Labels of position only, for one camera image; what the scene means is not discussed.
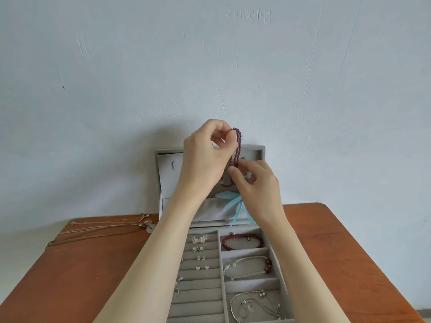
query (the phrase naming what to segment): white cord bracelet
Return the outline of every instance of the white cord bracelet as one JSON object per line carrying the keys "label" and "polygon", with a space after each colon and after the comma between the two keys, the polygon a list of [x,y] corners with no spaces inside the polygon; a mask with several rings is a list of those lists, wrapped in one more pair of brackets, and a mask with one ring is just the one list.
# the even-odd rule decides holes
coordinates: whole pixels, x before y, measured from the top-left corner
{"label": "white cord bracelet", "polygon": [[[231,267],[231,266],[232,266],[232,267],[236,267],[236,266],[237,266],[237,264],[238,264],[240,261],[242,261],[242,260],[251,260],[252,258],[264,258],[264,259],[265,259],[265,264],[266,264],[266,266],[265,266],[264,271],[255,272],[255,273],[250,273],[250,274],[246,274],[246,275],[242,275],[242,276],[238,276],[238,277],[230,276],[230,275],[228,274],[228,272],[227,272],[227,271],[228,271],[229,267]],[[224,275],[225,277],[230,278],[230,279],[231,279],[231,281],[234,281],[235,279],[241,279],[241,278],[253,277],[253,276],[255,276],[255,275],[259,275],[259,274],[263,274],[263,273],[268,274],[269,272],[271,272],[271,265],[272,265],[272,261],[271,261],[269,258],[267,258],[266,256],[250,256],[250,257],[244,257],[244,258],[240,258],[240,259],[238,259],[238,260],[234,261],[232,264],[228,264],[228,265],[226,265],[226,266],[224,267],[224,269],[223,269],[223,275]]]}

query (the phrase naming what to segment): left hand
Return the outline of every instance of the left hand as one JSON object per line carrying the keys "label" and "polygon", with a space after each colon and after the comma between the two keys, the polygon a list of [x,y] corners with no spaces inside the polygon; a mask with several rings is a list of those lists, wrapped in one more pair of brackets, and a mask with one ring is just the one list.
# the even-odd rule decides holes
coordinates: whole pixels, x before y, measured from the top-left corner
{"label": "left hand", "polygon": [[184,140],[178,187],[190,191],[193,196],[207,197],[237,147],[236,131],[229,124],[223,120],[208,120]]}

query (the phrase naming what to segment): light blue ribbon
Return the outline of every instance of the light blue ribbon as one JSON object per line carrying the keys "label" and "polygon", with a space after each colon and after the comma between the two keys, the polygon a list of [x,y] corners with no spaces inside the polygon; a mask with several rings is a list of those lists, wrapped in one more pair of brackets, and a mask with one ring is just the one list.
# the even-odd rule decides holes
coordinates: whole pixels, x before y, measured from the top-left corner
{"label": "light blue ribbon", "polygon": [[238,207],[238,211],[236,212],[234,219],[232,220],[232,222],[229,225],[230,227],[238,219],[238,216],[240,215],[240,212],[241,212],[243,207],[244,207],[245,213],[247,214],[247,219],[249,220],[249,222],[251,224],[256,224],[256,222],[253,220],[250,213],[248,213],[246,207],[244,206],[244,202],[243,202],[240,194],[238,194],[237,192],[219,192],[218,194],[216,194],[216,197],[220,198],[220,199],[232,199],[229,203],[227,203],[224,206],[223,210],[227,210],[227,209],[231,208],[232,206],[234,206],[235,204],[240,203],[240,206]]}

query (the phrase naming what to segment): jewelry box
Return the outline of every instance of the jewelry box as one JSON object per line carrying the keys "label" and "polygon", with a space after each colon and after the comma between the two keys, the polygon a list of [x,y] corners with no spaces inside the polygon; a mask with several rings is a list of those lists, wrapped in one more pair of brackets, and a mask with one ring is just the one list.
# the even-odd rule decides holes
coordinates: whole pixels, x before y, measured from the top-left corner
{"label": "jewelry box", "polygon": [[[159,216],[178,183],[182,150],[155,152]],[[264,146],[242,146],[241,158],[265,158]],[[167,323],[293,323],[293,312],[275,254],[262,230],[231,199],[238,193],[225,170],[188,231]],[[237,212],[236,221],[230,227]]]}

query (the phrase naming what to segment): wooden table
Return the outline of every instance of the wooden table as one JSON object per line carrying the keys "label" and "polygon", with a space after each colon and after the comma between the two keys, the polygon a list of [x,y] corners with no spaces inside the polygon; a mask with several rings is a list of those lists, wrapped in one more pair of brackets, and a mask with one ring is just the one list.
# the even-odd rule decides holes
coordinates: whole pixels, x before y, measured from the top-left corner
{"label": "wooden table", "polygon": [[[284,211],[352,323],[424,322],[325,205],[285,205]],[[132,222],[140,216],[75,221],[124,218]],[[158,215],[150,219],[156,223]],[[62,231],[76,228],[66,225]],[[145,229],[116,229],[126,234],[48,247],[0,305],[0,322],[92,323],[149,237]]]}

